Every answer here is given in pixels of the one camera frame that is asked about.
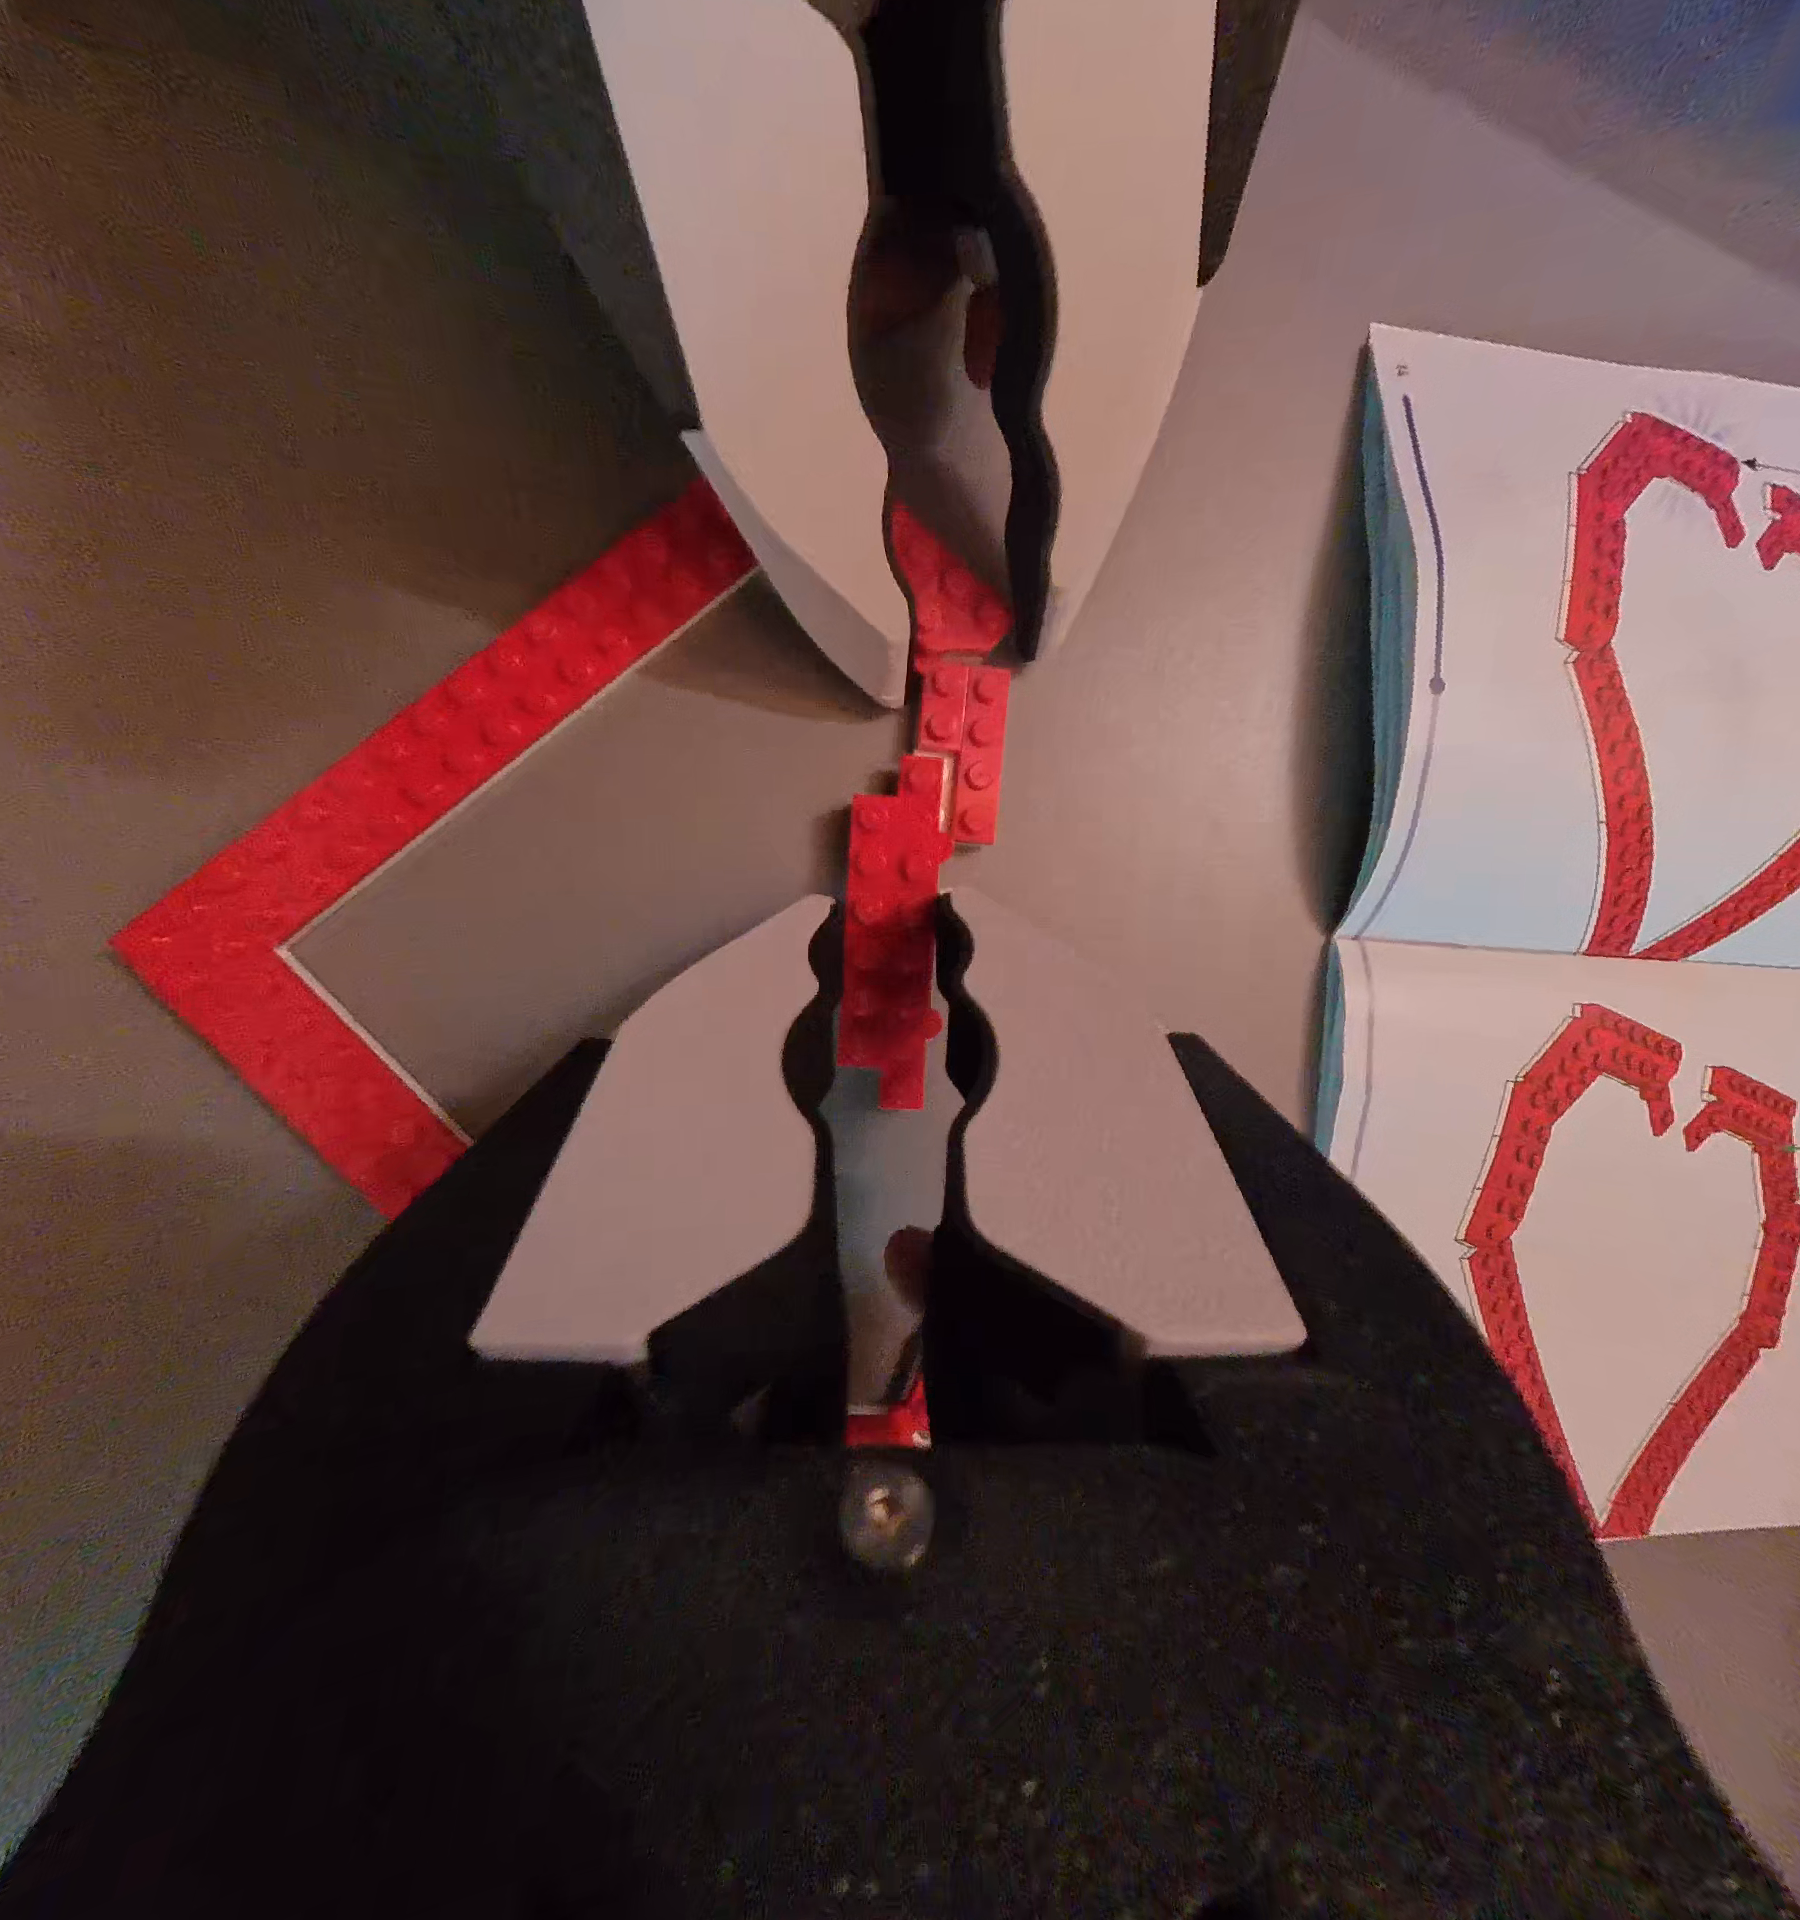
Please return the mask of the red brick strip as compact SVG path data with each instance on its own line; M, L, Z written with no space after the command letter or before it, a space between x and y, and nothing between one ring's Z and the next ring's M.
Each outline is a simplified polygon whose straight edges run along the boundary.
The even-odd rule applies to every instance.
M1006 666L928 657L894 791L852 804L838 1062L876 1075L880 1112L926 1108L941 875L995 838L1012 685Z

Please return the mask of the small red brick plate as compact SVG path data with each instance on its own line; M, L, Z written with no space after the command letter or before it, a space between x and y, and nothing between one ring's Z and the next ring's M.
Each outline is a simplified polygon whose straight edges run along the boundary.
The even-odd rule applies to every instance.
M913 616L913 661L984 658L1012 632L1001 594L901 499L886 510L886 545Z

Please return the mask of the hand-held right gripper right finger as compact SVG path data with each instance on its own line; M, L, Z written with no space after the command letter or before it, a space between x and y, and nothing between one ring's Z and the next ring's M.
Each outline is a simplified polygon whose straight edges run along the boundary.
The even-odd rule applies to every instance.
M960 1221L1150 1358L1299 1352L1302 1314L1147 1000L975 887L941 907Z

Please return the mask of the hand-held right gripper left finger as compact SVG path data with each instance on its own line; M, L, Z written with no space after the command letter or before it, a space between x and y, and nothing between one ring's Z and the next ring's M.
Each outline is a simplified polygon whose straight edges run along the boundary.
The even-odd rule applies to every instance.
M841 1370L844 1286L814 941L791 907L699 959L609 1041L505 1258L472 1348L489 1361Z

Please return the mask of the grey desk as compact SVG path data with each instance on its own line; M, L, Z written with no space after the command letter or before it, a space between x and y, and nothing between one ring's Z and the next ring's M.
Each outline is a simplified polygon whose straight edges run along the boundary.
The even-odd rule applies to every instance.
M1450 8L1299 16L979 882L1299 1116L1364 834L1368 323L1800 386L1800 255L1620 190ZM0 33L0 1864L378 1212L110 954L692 477L514 167L328 27Z

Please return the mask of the brick instruction booklet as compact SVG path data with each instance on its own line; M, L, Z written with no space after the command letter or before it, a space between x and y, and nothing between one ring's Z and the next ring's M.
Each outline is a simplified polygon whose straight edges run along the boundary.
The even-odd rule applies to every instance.
M1598 1535L1800 1526L1800 388L1372 327L1316 1140Z

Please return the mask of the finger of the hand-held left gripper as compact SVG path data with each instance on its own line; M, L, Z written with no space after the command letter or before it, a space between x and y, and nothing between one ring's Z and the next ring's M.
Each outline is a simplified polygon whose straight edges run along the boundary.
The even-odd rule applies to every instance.
M692 386L699 470L822 657L901 707L913 608L852 365L863 70L811 3L587 3Z
M1023 658L1073 629L1199 311L1215 3L991 3L991 405Z

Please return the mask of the red angled brick frame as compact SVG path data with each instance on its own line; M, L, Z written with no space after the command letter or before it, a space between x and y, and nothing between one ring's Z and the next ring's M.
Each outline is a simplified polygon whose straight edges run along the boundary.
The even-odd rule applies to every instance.
M110 940L114 959L330 1172L397 1215L467 1150L467 1134L293 946L754 567L699 477L131 918Z

